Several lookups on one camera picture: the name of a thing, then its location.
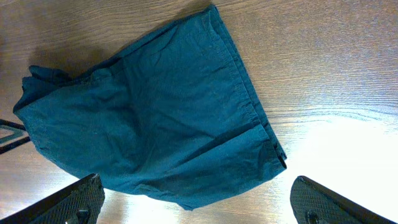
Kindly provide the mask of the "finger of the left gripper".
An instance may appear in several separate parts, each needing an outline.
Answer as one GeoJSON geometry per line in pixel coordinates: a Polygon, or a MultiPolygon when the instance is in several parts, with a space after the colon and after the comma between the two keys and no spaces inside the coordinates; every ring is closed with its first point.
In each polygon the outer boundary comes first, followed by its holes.
{"type": "Polygon", "coordinates": [[[6,135],[1,137],[1,154],[30,142],[30,137],[24,136],[27,130],[22,124],[1,119],[1,131],[6,131],[6,135]]]}

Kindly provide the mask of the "navy blue shorts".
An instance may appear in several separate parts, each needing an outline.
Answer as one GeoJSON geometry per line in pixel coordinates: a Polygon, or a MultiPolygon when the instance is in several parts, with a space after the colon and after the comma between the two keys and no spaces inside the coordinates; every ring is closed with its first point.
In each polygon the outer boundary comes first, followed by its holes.
{"type": "Polygon", "coordinates": [[[173,21],[79,77],[32,65],[14,114],[36,150],[104,187],[186,210],[286,170],[239,52],[214,5],[173,21]]]}

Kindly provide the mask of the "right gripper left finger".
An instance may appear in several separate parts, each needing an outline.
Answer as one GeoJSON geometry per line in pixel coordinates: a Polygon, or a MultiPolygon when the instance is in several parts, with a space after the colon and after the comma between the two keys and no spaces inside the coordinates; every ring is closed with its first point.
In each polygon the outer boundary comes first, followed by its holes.
{"type": "Polygon", "coordinates": [[[90,174],[35,204],[1,220],[7,223],[96,224],[104,204],[98,174],[90,174]]]}

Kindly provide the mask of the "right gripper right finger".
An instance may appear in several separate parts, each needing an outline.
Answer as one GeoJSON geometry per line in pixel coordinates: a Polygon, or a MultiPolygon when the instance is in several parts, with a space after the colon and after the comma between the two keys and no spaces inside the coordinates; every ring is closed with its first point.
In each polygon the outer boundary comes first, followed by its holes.
{"type": "Polygon", "coordinates": [[[290,204],[299,224],[394,223],[303,175],[293,182],[290,204]]]}

